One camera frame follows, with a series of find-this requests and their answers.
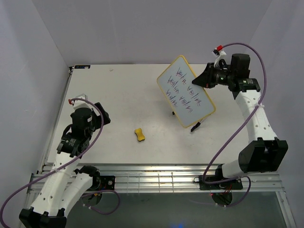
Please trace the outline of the yellow whiteboard eraser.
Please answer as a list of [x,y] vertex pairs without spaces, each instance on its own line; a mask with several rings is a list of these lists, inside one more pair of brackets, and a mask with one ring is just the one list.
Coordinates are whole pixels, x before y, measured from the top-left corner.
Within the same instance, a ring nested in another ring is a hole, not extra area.
[[145,140],[145,136],[143,134],[143,131],[141,128],[137,128],[134,130],[134,133],[136,134],[137,141],[142,142]]

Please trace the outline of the yellow-framed small whiteboard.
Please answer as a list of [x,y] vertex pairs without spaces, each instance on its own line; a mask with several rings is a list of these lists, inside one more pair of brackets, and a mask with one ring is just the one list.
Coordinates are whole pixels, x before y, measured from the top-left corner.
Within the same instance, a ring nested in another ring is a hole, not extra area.
[[195,78],[186,58],[180,55],[156,79],[184,128],[196,124],[216,110],[205,89],[192,83]]

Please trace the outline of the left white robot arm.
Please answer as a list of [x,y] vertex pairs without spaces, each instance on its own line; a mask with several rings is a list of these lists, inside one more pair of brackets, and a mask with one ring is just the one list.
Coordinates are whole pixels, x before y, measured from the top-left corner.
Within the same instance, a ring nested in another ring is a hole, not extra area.
[[19,214],[27,228],[64,228],[69,212],[83,193],[101,184],[96,167],[78,169],[77,165],[91,146],[93,133],[111,122],[109,114],[100,103],[88,105],[82,98],[70,103],[74,109],[72,123],[63,131],[49,176],[31,206]]

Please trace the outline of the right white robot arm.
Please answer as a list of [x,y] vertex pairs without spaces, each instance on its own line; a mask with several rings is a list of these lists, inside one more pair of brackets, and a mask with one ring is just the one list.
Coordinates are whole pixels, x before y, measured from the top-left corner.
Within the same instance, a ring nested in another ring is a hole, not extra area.
[[219,165],[215,175],[202,177],[203,182],[221,189],[249,173],[277,171],[288,150],[287,141],[278,138],[268,121],[259,83],[249,77],[249,65],[249,55],[233,54],[229,65],[223,59],[207,63],[204,71],[192,81],[203,88],[227,86],[244,117],[242,126],[247,129],[248,145],[236,160]]

